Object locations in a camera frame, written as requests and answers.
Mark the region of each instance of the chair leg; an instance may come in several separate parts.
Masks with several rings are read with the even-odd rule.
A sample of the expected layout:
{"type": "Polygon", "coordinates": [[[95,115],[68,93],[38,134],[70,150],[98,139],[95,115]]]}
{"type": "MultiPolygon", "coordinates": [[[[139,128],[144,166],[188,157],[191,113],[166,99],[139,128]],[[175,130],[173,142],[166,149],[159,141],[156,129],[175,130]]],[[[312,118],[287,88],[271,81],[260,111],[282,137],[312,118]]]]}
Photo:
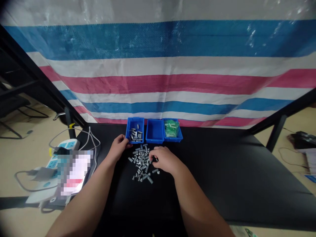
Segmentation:
{"type": "Polygon", "coordinates": [[[24,115],[26,115],[26,116],[28,116],[28,117],[30,117],[30,118],[49,118],[49,116],[48,116],[48,115],[46,115],[46,114],[44,114],[44,113],[42,113],[42,112],[40,112],[40,111],[38,111],[38,110],[36,110],[36,109],[33,109],[33,108],[28,107],[28,106],[26,106],[26,105],[25,105],[24,107],[26,107],[26,108],[28,108],[28,109],[30,109],[30,110],[33,110],[33,111],[35,111],[35,112],[37,112],[37,113],[39,113],[39,114],[44,115],[44,116],[33,116],[33,115],[28,115],[28,114],[24,113],[23,111],[21,111],[20,109],[18,109],[18,111],[20,111],[22,114],[24,114],[24,115]]]}
{"type": "Polygon", "coordinates": [[[17,135],[17,138],[12,138],[12,137],[0,137],[2,139],[23,139],[23,137],[18,134],[16,131],[14,131],[12,128],[10,128],[8,125],[6,125],[5,123],[0,121],[0,124],[2,124],[3,126],[5,126],[7,129],[9,129],[11,132],[13,132],[15,135],[17,135]]]}

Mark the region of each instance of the yellow tag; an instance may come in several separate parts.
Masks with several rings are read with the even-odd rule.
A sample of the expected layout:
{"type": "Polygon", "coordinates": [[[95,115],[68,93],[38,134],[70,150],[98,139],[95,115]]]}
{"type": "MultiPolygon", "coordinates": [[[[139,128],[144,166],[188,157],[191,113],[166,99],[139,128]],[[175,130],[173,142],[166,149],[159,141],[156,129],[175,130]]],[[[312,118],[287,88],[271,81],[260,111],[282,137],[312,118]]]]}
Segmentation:
{"type": "Polygon", "coordinates": [[[69,125],[69,128],[72,129],[73,125],[75,125],[75,123],[72,123],[71,125],[69,125]]]}

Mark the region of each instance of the white power strip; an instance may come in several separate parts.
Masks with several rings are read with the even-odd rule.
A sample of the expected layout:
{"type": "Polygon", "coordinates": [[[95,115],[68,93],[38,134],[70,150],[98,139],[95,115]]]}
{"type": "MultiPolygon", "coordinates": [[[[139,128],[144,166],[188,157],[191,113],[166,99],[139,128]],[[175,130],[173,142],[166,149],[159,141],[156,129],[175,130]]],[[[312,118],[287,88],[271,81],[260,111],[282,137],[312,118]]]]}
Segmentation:
{"type": "MultiPolygon", "coordinates": [[[[63,147],[63,148],[66,148],[67,150],[78,150],[79,146],[80,146],[80,142],[77,139],[68,139],[59,143],[58,145],[58,147],[63,147]]],[[[38,191],[38,192],[32,192],[30,196],[28,197],[28,199],[26,200],[26,203],[39,203],[43,201],[48,201],[57,196],[57,185],[58,185],[57,163],[58,163],[57,156],[53,155],[46,166],[46,168],[55,169],[53,176],[48,180],[38,182],[38,185],[34,190],[37,190],[37,189],[40,190],[43,188],[48,188],[48,189],[38,191]]]]}

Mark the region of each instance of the empty blue bin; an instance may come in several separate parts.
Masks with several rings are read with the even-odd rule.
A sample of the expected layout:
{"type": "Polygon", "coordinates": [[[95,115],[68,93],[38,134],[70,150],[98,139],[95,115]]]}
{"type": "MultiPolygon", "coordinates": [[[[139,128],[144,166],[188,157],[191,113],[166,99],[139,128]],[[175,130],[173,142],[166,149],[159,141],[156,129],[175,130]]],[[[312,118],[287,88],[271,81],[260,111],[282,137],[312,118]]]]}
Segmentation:
{"type": "Polygon", "coordinates": [[[131,128],[135,128],[135,131],[141,131],[142,132],[142,141],[141,142],[135,142],[135,141],[130,141],[129,143],[131,144],[138,144],[138,143],[144,143],[144,124],[145,124],[145,119],[140,118],[140,117],[132,117],[132,118],[127,118],[127,127],[126,127],[126,138],[129,139],[129,136],[131,135],[131,128]]]}
{"type": "Polygon", "coordinates": [[[147,120],[146,142],[155,144],[162,144],[164,142],[164,124],[162,120],[147,120]]]}
{"type": "Polygon", "coordinates": [[[176,122],[179,122],[176,118],[163,118],[163,127],[164,127],[164,138],[165,142],[180,142],[183,139],[181,128],[179,127],[179,132],[176,138],[171,138],[171,137],[166,137],[166,132],[165,132],[165,121],[166,120],[173,120],[176,122]]]}

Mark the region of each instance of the tiled floor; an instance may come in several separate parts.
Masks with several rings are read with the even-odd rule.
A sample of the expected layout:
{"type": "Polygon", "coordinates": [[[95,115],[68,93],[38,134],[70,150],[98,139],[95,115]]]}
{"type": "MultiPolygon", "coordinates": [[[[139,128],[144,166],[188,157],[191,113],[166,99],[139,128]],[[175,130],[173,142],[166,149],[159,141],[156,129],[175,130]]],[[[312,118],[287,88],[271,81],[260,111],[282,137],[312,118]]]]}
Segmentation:
{"type": "MultiPolygon", "coordinates": [[[[23,140],[0,140],[0,197],[28,196],[28,193],[19,188],[13,175],[20,170],[31,170],[35,167],[45,166],[49,160],[48,142],[59,131],[66,129],[59,120],[53,121],[54,112],[43,106],[37,106],[42,112],[48,114],[50,118],[33,118],[28,119],[26,116],[17,114],[9,119],[6,124],[10,125],[22,136],[27,132],[33,132],[23,140]]],[[[296,115],[287,119],[285,128],[291,131],[305,131],[316,134],[316,109],[307,108],[296,115]]],[[[257,139],[264,145],[267,143],[272,128],[269,128],[256,135],[257,139]]],[[[291,166],[280,159],[278,153],[279,147],[292,149],[291,143],[286,136],[289,131],[283,129],[273,154],[279,159],[291,172],[304,171],[298,166],[291,166]]],[[[10,136],[2,126],[0,126],[1,136],[10,136]]],[[[67,132],[63,133],[58,141],[69,138],[67,132]]],[[[296,154],[288,150],[282,150],[284,159],[296,164],[303,164],[304,158],[301,154],[296,154]]],[[[307,178],[299,173],[293,173],[312,193],[316,193],[316,184],[310,182],[307,178]]],[[[0,211],[1,224],[8,236],[44,236],[49,227],[59,215],[60,211],[54,211],[49,214],[41,214],[36,208],[15,208],[0,211]]],[[[259,237],[285,237],[301,236],[316,237],[316,232],[303,232],[279,229],[266,229],[257,227],[248,227],[259,237]]]]}

